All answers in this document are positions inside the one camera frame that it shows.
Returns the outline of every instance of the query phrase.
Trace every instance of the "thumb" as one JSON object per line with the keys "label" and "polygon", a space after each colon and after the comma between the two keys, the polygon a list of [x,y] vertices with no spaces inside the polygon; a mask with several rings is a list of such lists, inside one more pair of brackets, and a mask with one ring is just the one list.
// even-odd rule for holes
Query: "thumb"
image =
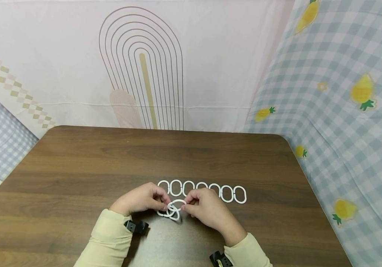
{"label": "thumb", "polygon": [[157,201],[155,199],[151,199],[151,200],[149,200],[148,208],[154,209],[156,211],[166,211],[167,205],[165,205],[164,203]]}
{"label": "thumb", "polygon": [[182,208],[186,213],[198,218],[198,214],[200,211],[198,205],[186,204],[186,205],[183,205]]}

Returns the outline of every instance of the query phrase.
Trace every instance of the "sleeve cuff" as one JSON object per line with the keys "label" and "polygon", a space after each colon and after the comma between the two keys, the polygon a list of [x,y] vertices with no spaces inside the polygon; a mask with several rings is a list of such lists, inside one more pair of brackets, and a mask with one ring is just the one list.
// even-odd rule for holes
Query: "sleeve cuff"
{"label": "sleeve cuff", "polygon": [[225,246],[224,249],[225,255],[234,266],[270,266],[270,260],[251,233],[247,233],[247,236],[233,247]]}
{"label": "sleeve cuff", "polygon": [[115,242],[119,238],[132,236],[124,226],[128,220],[131,220],[131,216],[125,217],[106,208],[100,214],[91,235],[102,242]]}

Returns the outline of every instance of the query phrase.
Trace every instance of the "beige sleeve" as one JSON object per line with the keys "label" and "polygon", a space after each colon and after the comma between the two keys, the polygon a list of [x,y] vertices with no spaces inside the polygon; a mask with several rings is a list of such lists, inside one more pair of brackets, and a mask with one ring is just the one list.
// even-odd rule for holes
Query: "beige sleeve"
{"label": "beige sleeve", "polygon": [[102,211],[91,233],[90,241],[74,267],[120,267],[126,258],[132,233],[124,217],[108,209]]}
{"label": "beige sleeve", "polygon": [[236,267],[272,267],[270,259],[251,233],[233,247],[225,246],[225,255]]}

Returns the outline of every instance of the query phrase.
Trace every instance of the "white plastic ring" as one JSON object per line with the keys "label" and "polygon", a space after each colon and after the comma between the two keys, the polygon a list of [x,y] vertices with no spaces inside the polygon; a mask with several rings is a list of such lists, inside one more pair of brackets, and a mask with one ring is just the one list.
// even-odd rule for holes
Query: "white plastic ring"
{"label": "white plastic ring", "polygon": [[170,194],[170,183],[169,183],[169,181],[166,181],[166,180],[159,181],[158,186],[160,186],[162,183],[167,184],[167,194]]}
{"label": "white plastic ring", "polygon": [[184,182],[183,186],[182,186],[182,195],[185,196],[185,197],[187,196],[187,194],[185,194],[185,185],[186,184],[192,184],[192,189],[195,189],[195,184],[194,184],[193,181],[186,181],[186,182]]}
{"label": "white plastic ring", "polygon": [[174,213],[177,213],[177,218],[174,218],[173,216],[170,217],[170,219],[174,220],[174,221],[178,221],[180,219],[180,214],[179,214],[179,211],[180,211],[180,208],[176,208],[174,206],[175,203],[177,202],[181,202],[183,204],[186,204],[185,200],[173,200],[172,202],[169,203],[169,205],[167,206],[169,210],[173,211],[173,214]]}
{"label": "white plastic ring", "polygon": [[[224,197],[223,197],[223,189],[224,189],[224,188],[229,188],[229,189],[231,190],[231,199],[230,199],[230,200],[226,200],[226,199],[224,199]],[[224,185],[224,186],[222,186],[222,187],[220,188],[220,192],[221,192],[221,194],[220,194],[220,198],[221,198],[222,200],[224,200],[224,202],[226,202],[226,203],[231,203],[231,202],[234,200],[234,190],[232,189],[231,186],[229,186],[229,185]]]}
{"label": "white plastic ring", "polygon": [[219,197],[220,197],[222,195],[222,190],[220,189],[220,186],[218,184],[213,183],[213,184],[209,185],[209,189],[211,189],[212,186],[216,186],[219,189]]}
{"label": "white plastic ring", "polygon": [[[237,188],[242,189],[243,192],[244,192],[244,200],[243,200],[243,201],[238,201],[238,200],[237,200],[237,197],[235,196],[235,190],[236,190]],[[239,185],[237,185],[237,186],[234,188],[234,200],[235,200],[238,204],[244,204],[244,203],[246,203],[246,201],[247,201],[247,192],[245,191],[245,189],[244,189],[243,186],[239,186]]]}
{"label": "white plastic ring", "polygon": [[[180,192],[178,194],[173,194],[173,183],[174,182],[178,182],[180,184]],[[173,180],[170,182],[170,194],[172,196],[179,197],[182,194],[182,191],[183,191],[183,186],[182,186],[182,182],[180,180]]]}
{"label": "white plastic ring", "polygon": [[199,182],[197,183],[197,185],[195,186],[196,189],[198,189],[198,186],[199,185],[205,185],[206,188],[209,188],[209,186],[205,183],[205,182]]}
{"label": "white plastic ring", "polygon": [[160,211],[157,211],[157,214],[162,217],[171,218],[174,215],[174,211],[169,214],[169,208],[166,210],[166,214],[162,214]]}

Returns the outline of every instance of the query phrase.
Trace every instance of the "interlocked rings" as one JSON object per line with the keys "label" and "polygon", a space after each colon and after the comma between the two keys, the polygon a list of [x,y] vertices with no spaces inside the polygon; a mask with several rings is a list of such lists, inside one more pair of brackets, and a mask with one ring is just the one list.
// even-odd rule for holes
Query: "interlocked rings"
{"label": "interlocked rings", "polygon": [[167,214],[162,214],[160,213],[160,211],[157,211],[157,214],[159,216],[163,216],[163,217],[166,217],[166,218],[170,218],[171,220],[174,220],[174,221],[178,221],[180,220],[180,208],[176,208],[174,206],[175,203],[177,202],[182,202],[183,204],[186,204],[185,200],[173,200],[172,202],[170,202],[168,205],[167,205]]}
{"label": "interlocked rings", "polygon": [[[177,183],[180,184],[180,191],[179,191],[179,193],[176,193],[176,194],[174,194],[174,193],[173,193],[173,190],[172,190],[172,185],[173,185],[173,183],[175,183],[175,182],[177,182]],[[167,184],[167,194],[171,194],[171,195],[174,196],[174,197],[179,197],[180,195],[183,195],[183,196],[186,197],[186,194],[185,194],[185,185],[186,185],[186,184],[191,184],[191,185],[193,186],[193,189],[199,188],[200,185],[204,185],[206,188],[210,188],[210,189],[211,189],[212,187],[217,187],[218,190],[219,190],[219,197],[220,197],[224,202],[226,202],[226,203],[231,203],[231,202],[233,202],[233,200],[235,200],[235,201],[236,201],[237,203],[239,203],[239,204],[244,204],[244,203],[247,202],[247,192],[246,192],[246,190],[244,189],[244,187],[239,186],[239,185],[237,185],[235,188],[232,188],[232,187],[229,186],[229,185],[220,186],[220,185],[218,185],[218,184],[216,184],[216,183],[212,183],[212,184],[210,184],[210,185],[207,185],[205,182],[199,182],[199,183],[195,184],[195,183],[192,182],[192,181],[186,181],[186,182],[182,183],[180,180],[177,180],[177,179],[176,179],[176,180],[173,180],[173,181],[171,181],[171,182],[168,182],[168,181],[166,181],[166,180],[162,180],[162,181],[158,182],[158,185],[160,185],[160,184],[162,184],[162,183],[166,183],[166,184]],[[230,200],[226,200],[226,199],[224,198],[224,193],[223,193],[224,188],[228,188],[228,189],[230,189],[230,191],[231,191],[231,199],[230,199]],[[243,192],[244,192],[244,200],[240,201],[240,200],[237,199],[237,197],[236,197],[236,190],[237,190],[237,189],[241,189],[241,190],[243,190]]]}

